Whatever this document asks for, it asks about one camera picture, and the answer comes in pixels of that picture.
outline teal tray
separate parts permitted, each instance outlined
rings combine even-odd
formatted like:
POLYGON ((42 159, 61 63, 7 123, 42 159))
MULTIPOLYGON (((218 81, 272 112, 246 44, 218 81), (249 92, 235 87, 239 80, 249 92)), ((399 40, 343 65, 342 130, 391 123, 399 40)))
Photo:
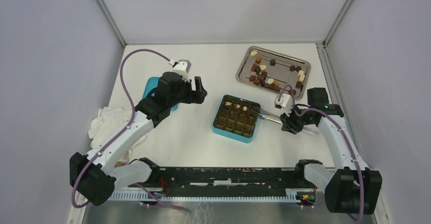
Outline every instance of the teal tray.
MULTIPOLYGON (((144 89, 144 95, 142 96, 142 98, 147 97, 147 94, 155 87, 157 87, 157 84, 159 83, 159 77, 150 77, 147 81, 147 85, 145 86, 144 89)), ((172 107, 171 111, 175 111, 176 109, 178 109, 178 105, 172 107)))
POLYGON ((223 96, 212 123, 212 131, 230 139, 250 143, 257 124, 257 118, 249 115, 251 107, 260 108, 260 104, 228 94, 223 96))

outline white chocolate piece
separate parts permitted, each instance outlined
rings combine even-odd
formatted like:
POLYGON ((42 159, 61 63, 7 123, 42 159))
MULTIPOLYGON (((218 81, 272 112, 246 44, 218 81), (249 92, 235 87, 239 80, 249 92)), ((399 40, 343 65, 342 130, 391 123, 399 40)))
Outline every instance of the white chocolate piece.
POLYGON ((299 82, 301 82, 301 83, 303 83, 303 82, 304 82, 304 79, 305 79, 305 75, 304 75, 304 74, 302 74, 301 76, 299 76, 298 81, 299 81, 299 82))

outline chocolate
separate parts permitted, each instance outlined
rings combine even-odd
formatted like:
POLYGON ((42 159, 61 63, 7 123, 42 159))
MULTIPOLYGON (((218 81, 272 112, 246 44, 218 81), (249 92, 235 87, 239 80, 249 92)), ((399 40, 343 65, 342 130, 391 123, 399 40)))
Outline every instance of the chocolate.
POLYGON ((269 88, 269 89, 273 89, 274 85, 273 84, 267 84, 267 83, 265 83, 264 87, 265 88, 269 88))
POLYGON ((256 57, 256 64, 259 65, 261 61, 262 61, 262 57, 258 55, 256 57))

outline blue box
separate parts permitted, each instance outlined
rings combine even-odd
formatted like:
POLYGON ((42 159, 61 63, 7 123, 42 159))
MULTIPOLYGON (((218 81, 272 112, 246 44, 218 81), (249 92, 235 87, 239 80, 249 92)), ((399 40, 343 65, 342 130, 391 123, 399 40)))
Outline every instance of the blue box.
POLYGON ((212 131, 230 139, 250 143, 257 125, 257 118, 249 115, 251 107, 260 108, 260 104, 228 94, 223 96, 212 123, 212 131))

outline metal floor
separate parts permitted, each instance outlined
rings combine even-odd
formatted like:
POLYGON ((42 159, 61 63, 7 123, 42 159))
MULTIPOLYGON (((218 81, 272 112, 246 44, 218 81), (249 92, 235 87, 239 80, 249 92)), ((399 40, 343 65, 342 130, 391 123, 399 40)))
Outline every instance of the metal floor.
MULTIPOLYGON (((108 201, 95 207, 88 206, 85 224, 347 224, 356 223, 346 214, 330 213, 325 206, 301 210, 291 203, 220 203, 172 202, 189 211, 142 207, 137 202, 108 201)), ((373 215, 365 215, 362 224, 375 224, 373 215)))

